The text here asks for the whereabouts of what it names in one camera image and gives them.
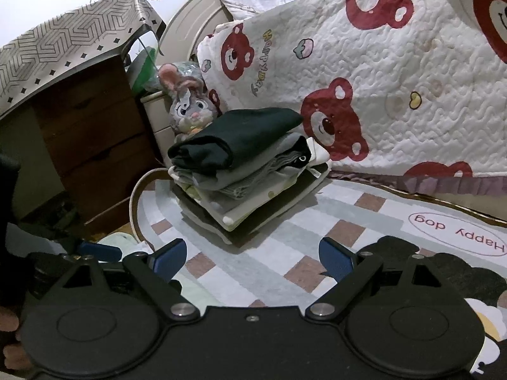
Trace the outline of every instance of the patterned tablecloth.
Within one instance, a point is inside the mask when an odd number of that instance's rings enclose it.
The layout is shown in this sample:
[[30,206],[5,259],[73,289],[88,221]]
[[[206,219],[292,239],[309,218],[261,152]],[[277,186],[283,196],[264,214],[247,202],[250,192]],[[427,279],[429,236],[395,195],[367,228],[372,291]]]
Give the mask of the patterned tablecloth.
[[69,75],[125,55],[166,24],[146,0],[100,0],[47,20],[0,48],[0,118]]

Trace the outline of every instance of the black object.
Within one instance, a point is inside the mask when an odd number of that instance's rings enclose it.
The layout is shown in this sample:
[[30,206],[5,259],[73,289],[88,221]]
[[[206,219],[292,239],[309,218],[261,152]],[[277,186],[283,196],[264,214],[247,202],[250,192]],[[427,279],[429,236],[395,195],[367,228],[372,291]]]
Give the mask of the black object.
[[209,307],[200,317],[167,284],[174,266],[164,278],[152,271],[160,257],[158,268],[181,264],[183,246],[123,265],[75,260],[24,321],[32,379],[472,379],[482,323],[423,256],[400,268],[325,238],[323,263],[342,263],[329,268],[340,282],[305,316]]
[[302,116],[288,108],[232,110],[189,140],[173,145],[168,155],[176,167],[214,175],[216,170],[250,161],[302,122]]
[[[0,154],[0,306],[18,313],[32,275],[30,264],[10,254],[6,247],[7,224],[14,221],[12,197],[18,178],[19,164]],[[0,332],[0,351],[6,345],[15,344],[14,333]],[[0,371],[11,372],[0,359]]]

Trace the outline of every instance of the checkered rug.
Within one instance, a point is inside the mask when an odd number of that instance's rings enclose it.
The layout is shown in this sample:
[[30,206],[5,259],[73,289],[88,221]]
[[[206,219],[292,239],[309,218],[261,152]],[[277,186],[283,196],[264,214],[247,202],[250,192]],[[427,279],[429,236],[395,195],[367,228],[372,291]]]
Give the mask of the checkered rug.
[[[395,236],[417,245],[426,256],[450,253],[473,267],[507,276],[507,263],[504,267],[498,261],[490,261],[492,257],[477,256],[456,248],[456,244],[443,244],[411,230],[410,224],[407,226],[408,216],[421,211],[480,223],[497,235],[504,231],[456,210],[339,180],[326,180],[291,210],[261,228],[241,248],[225,245],[218,236],[182,215],[168,180],[156,180],[146,186],[138,205],[138,216],[144,219],[139,221],[140,228],[156,248],[175,238],[186,241],[187,264],[177,278],[183,282],[183,295],[201,311],[206,305],[305,309],[336,284],[323,275],[325,270],[318,261],[318,245],[324,236],[353,252],[382,236]],[[507,292],[498,306],[507,321]]]

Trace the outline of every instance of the circular pad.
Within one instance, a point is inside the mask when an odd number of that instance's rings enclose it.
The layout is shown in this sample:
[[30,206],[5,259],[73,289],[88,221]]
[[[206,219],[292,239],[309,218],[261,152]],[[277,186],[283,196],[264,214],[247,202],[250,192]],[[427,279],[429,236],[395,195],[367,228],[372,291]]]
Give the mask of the circular pad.
[[449,322],[438,310],[404,307],[396,310],[389,322],[394,331],[411,340],[435,340],[449,329]]
[[59,377],[112,376],[140,361],[158,337],[156,313],[135,298],[93,287],[62,289],[21,329],[32,361]]
[[374,366],[398,376],[457,372],[477,358],[484,328],[465,302],[445,294],[427,286],[377,294],[352,309],[347,336]]

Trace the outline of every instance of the hand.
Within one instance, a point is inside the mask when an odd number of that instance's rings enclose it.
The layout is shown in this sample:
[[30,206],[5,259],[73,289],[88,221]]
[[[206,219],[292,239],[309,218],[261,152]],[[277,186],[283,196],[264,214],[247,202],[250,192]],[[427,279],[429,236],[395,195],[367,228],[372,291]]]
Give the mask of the hand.
[[[0,307],[0,331],[13,332],[18,328],[18,316],[8,308]],[[16,333],[16,340],[19,341],[19,333]],[[3,355],[5,356],[5,366],[8,369],[24,371],[33,368],[21,343],[6,345],[3,348]]]

